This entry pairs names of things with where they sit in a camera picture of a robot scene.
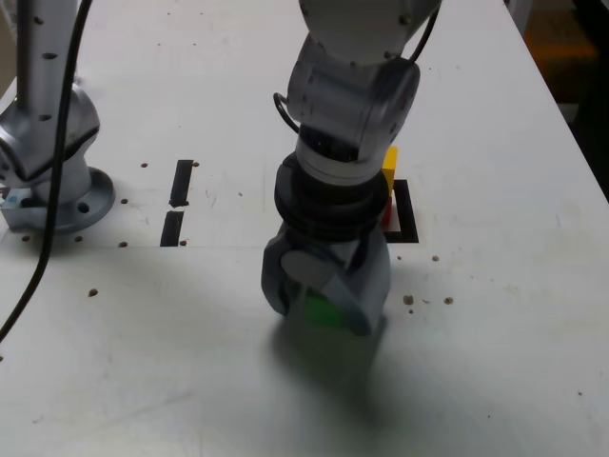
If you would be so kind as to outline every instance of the small hole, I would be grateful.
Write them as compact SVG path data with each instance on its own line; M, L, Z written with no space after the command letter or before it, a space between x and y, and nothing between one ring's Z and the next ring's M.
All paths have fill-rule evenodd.
M400 16L400 24L402 24L403 26L407 26L408 24L410 24L411 20L412 17L410 16L410 14L402 14Z

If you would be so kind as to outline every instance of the white table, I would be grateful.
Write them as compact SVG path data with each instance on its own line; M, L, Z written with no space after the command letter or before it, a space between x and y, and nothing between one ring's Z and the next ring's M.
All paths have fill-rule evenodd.
M502 1L444 3L397 140L421 241L391 246L377 345L260 290L298 3L96 2L88 160L129 203L58 242L0 347L0 455L609 454L609 208ZM158 248L178 159L187 246ZM2 231L5 316L37 249Z

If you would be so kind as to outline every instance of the dark floor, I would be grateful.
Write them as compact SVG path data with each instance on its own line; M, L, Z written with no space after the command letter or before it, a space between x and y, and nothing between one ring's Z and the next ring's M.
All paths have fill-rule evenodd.
M576 0L581 23L600 51L595 84L571 130L609 201L609 10L598 0Z

